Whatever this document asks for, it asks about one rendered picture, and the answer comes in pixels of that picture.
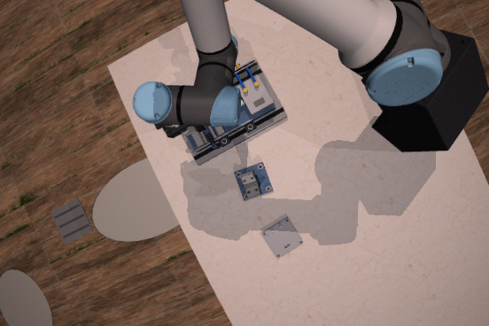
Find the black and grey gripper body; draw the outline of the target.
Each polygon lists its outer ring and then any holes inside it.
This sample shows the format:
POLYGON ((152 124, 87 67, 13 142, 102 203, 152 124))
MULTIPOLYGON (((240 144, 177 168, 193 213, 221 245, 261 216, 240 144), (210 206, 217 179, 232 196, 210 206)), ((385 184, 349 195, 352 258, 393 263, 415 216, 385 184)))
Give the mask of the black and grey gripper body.
POLYGON ((160 125, 157 125, 157 124, 154 124, 154 125, 155 125, 156 129, 163 128, 163 130, 165 131, 167 137, 170 137, 170 138, 175 138, 175 137, 179 136, 181 133, 183 133, 184 131, 187 130, 186 129, 187 127, 190 126, 190 125, 180 125, 178 128, 176 128, 176 127, 169 128, 169 127, 160 126, 160 125))

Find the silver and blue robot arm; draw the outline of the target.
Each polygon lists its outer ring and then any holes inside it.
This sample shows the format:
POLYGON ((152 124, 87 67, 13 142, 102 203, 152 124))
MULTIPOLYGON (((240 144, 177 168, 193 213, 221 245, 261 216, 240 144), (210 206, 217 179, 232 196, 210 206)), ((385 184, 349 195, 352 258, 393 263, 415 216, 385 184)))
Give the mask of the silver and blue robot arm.
MULTIPOLYGON (((420 0, 254 1, 338 49, 340 62, 365 80, 369 97, 380 105, 409 105, 427 97, 450 62, 449 43, 420 0)), ((181 3, 199 58, 194 86, 148 81, 133 96, 134 111, 147 123, 169 128, 236 126, 238 48, 224 1, 181 3)))

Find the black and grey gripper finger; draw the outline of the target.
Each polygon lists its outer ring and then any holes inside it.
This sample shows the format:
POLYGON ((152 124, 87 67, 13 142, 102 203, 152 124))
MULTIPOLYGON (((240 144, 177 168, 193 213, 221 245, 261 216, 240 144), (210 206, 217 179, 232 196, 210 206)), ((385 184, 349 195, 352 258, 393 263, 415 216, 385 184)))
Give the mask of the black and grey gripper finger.
POLYGON ((189 126, 189 127, 187 127, 187 129, 188 130, 183 134, 184 136, 188 136, 188 135, 195 133, 195 132, 202 132, 202 131, 206 130, 206 126, 193 126, 193 127, 189 126))

